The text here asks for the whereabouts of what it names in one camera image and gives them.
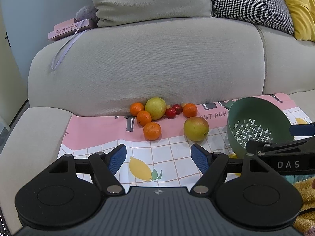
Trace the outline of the yellow fluffy rug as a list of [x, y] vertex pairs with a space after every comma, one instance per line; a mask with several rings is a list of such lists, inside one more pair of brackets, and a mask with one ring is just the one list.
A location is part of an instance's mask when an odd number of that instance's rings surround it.
[[295, 182], [294, 187], [302, 196], [302, 214], [299, 214], [294, 228], [303, 235], [314, 235], [314, 177]]

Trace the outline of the yellow cushion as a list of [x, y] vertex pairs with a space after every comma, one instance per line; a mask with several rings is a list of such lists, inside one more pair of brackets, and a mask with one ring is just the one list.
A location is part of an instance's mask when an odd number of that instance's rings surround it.
[[284, 0], [297, 40], [314, 42], [314, 0]]

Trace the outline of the grey plush toy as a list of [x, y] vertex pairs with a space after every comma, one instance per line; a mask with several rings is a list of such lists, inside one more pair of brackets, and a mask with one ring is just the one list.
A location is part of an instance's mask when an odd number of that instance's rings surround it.
[[94, 23], [97, 23], [99, 21], [99, 18], [97, 17], [97, 9], [92, 5], [86, 5], [79, 9], [79, 11], [76, 13], [75, 19], [77, 21], [82, 21], [85, 19], [89, 19]]

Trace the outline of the pink butterfly sign box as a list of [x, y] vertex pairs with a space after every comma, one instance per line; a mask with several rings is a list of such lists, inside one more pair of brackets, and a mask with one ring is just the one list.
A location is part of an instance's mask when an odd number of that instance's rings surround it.
[[47, 39], [49, 41], [57, 41], [59, 39], [94, 27], [95, 24], [89, 19], [77, 21], [76, 19], [72, 18], [55, 25], [53, 27], [53, 31], [48, 33]]

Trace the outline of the pink checkered lemon cloth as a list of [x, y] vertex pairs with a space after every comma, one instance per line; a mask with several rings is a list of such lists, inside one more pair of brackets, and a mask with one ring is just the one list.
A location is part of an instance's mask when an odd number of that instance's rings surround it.
[[[311, 123], [310, 118], [288, 95], [264, 95], [265, 99], [280, 108], [291, 124]], [[210, 130], [199, 142], [209, 152], [218, 151], [236, 158], [227, 138], [227, 109], [224, 102], [197, 105], [198, 116], [205, 118]], [[201, 177], [190, 157], [194, 143], [186, 138], [183, 125], [186, 117], [181, 113], [173, 119], [162, 118], [157, 123], [162, 128], [158, 140], [145, 139], [143, 128], [133, 117], [78, 117], [72, 116], [62, 140], [58, 158], [73, 155], [86, 159], [97, 152], [109, 153], [119, 144], [127, 148], [127, 157], [115, 177], [126, 192], [130, 186], [171, 187], [190, 189]], [[135, 166], [140, 165], [139, 173]]]

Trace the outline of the light grey fabric sofa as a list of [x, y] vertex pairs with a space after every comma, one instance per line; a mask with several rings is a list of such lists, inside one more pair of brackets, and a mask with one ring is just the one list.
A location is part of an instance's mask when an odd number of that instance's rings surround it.
[[212, 103], [286, 93], [314, 118], [314, 43], [222, 18], [155, 20], [95, 28], [70, 48], [41, 49], [28, 76], [30, 107], [1, 153], [1, 211], [21, 229], [17, 191], [57, 158], [72, 115], [126, 115], [134, 102]]

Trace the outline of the lilac ribbon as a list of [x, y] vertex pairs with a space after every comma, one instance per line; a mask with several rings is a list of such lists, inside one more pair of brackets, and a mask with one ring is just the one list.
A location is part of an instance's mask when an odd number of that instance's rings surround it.
[[57, 51], [55, 56], [52, 59], [51, 62], [51, 69], [56, 70], [60, 64], [62, 63], [63, 59], [65, 58], [66, 54], [70, 50], [70, 48], [74, 45], [74, 43], [87, 31], [89, 31], [90, 28], [90, 20], [84, 19], [78, 22], [78, 25], [76, 27], [76, 30], [74, 34], [72, 34], [71, 38], [62, 45], [62, 47]]

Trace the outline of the mandarin orange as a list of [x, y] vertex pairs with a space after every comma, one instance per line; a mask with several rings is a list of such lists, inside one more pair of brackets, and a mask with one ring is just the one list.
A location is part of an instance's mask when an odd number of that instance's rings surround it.
[[146, 124], [143, 128], [144, 137], [150, 141], [159, 139], [161, 133], [162, 129], [158, 123], [151, 122]]
[[142, 103], [140, 102], [133, 103], [132, 105], [130, 105], [130, 114], [136, 117], [137, 114], [144, 109], [145, 107]]
[[148, 111], [142, 110], [137, 114], [137, 122], [144, 127], [146, 124], [152, 122], [152, 117]]
[[183, 114], [186, 118], [196, 117], [197, 116], [197, 106], [192, 103], [187, 103], [183, 106]]

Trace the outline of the yellow-green guava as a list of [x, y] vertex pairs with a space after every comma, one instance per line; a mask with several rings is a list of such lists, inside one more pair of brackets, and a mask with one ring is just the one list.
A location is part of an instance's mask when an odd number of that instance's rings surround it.
[[184, 134], [190, 141], [203, 141], [209, 132], [207, 120], [201, 117], [191, 117], [184, 123]]
[[151, 115], [152, 120], [158, 120], [166, 112], [166, 102], [159, 97], [150, 98], [145, 104], [145, 111]]

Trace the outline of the green perforated colander bowl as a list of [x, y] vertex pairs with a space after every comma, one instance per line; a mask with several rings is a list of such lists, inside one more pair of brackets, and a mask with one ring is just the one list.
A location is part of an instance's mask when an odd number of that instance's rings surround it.
[[273, 103], [256, 97], [228, 101], [227, 137], [238, 158], [247, 153], [248, 141], [266, 143], [289, 143], [291, 123], [287, 116]]

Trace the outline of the red cherry tomato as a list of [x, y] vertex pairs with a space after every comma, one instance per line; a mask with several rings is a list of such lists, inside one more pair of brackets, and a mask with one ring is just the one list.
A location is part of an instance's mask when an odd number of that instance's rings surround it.
[[172, 119], [172, 118], [175, 118], [176, 117], [176, 110], [174, 108], [168, 108], [166, 109], [166, 112], [165, 112], [165, 116], [169, 119]]
[[174, 104], [174, 105], [172, 106], [172, 108], [176, 111], [176, 114], [177, 114], [177, 115], [178, 115], [178, 114], [181, 114], [182, 111], [183, 111], [183, 108], [182, 108], [182, 106], [181, 106], [180, 104]]

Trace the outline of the houndstooth black white cushion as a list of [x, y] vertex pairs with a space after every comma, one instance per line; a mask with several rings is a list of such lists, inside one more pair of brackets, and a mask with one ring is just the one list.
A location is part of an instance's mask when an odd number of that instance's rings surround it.
[[294, 34], [292, 18], [284, 0], [211, 0], [216, 18], [244, 21]]

